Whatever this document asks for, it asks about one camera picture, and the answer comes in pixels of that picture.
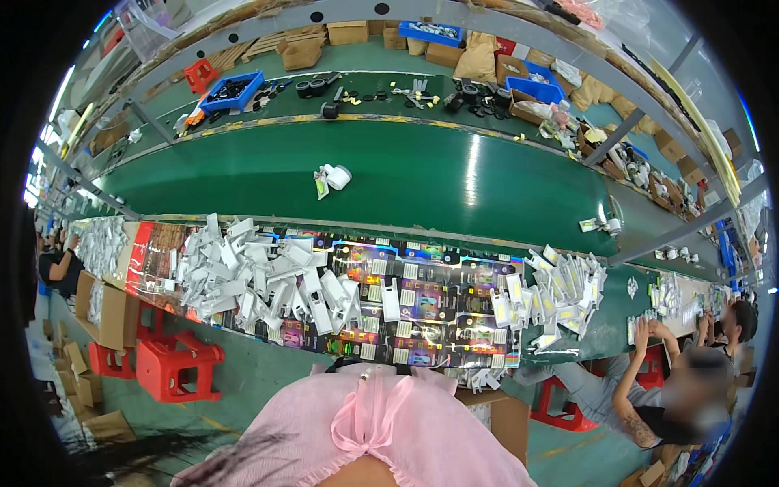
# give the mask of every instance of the tattoo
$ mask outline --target tattoo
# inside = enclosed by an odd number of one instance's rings
[[[638,415],[632,404],[626,405],[617,411],[622,419],[622,427],[630,433],[633,441],[641,448],[651,448],[657,439],[647,423]]]

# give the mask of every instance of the man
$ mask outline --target man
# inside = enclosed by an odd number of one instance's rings
[[[79,285],[79,274],[84,264],[76,257],[73,249],[81,238],[73,235],[67,250],[64,252],[56,247],[46,246],[46,241],[37,236],[38,247],[38,279],[47,288],[55,289],[68,303],[70,312],[76,312],[76,289]]]

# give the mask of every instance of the black pants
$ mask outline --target black pants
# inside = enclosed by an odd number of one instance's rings
[[[347,358],[344,360],[343,357],[339,357],[336,358],[336,361],[330,367],[328,367],[325,372],[335,372],[341,367],[346,367],[347,365],[353,365],[359,363],[362,363],[362,360],[357,360],[356,358]],[[394,367],[397,369],[398,376],[411,375],[411,367],[409,367],[406,364],[394,364]]]

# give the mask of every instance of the pink ruffled top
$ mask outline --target pink ruffled top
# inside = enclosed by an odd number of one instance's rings
[[[187,468],[171,487],[309,487],[365,454],[386,463],[400,487],[536,486],[453,397],[454,379],[415,367],[398,376],[376,364],[323,370],[314,365],[280,390],[232,449]]]

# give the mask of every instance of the black hair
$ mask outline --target black hair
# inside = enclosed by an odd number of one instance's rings
[[[738,336],[738,342],[742,343],[751,340],[757,330],[757,318],[755,310],[751,304],[746,301],[737,301],[731,305],[735,324],[741,327],[741,334]]]

